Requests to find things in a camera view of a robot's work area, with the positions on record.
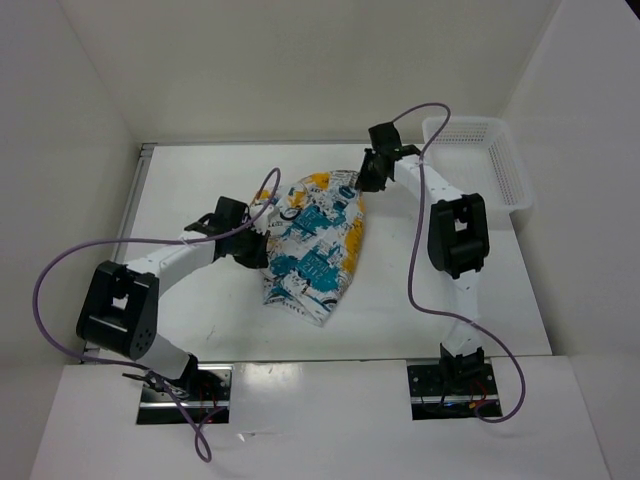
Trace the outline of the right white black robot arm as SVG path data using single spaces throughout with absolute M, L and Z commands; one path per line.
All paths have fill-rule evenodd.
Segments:
M 474 324 L 478 321 L 478 284 L 489 254 L 486 207 L 478 193 L 465 193 L 446 180 L 415 145 L 404 145 L 393 123 L 369 129 L 371 146 L 365 150 L 356 187 L 379 192 L 386 182 L 399 181 L 420 202 L 423 221 L 418 226 L 432 266 L 445 282 L 448 312 L 454 323 L 440 343 L 438 378 L 442 393 L 464 391 L 484 364 L 484 349 Z

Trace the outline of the white teal yellow patterned shorts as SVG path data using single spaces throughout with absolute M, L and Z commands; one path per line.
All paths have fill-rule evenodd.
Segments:
M 353 170 L 318 172 L 249 204 L 268 233 L 263 303 L 322 327 L 351 285 L 365 234 L 365 202 Z

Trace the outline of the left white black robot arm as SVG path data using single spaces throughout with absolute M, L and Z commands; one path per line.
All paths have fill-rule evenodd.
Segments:
M 226 256 L 249 269 L 268 266 L 266 214 L 221 197 L 212 213 L 187 225 L 176 244 L 125 264 L 96 267 L 76 324 L 79 338 L 119 354 L 146 371 L 151 388 L 185 400 L 212 384 L 197 357 L 157 332 L 159 300 L 197 270 Z

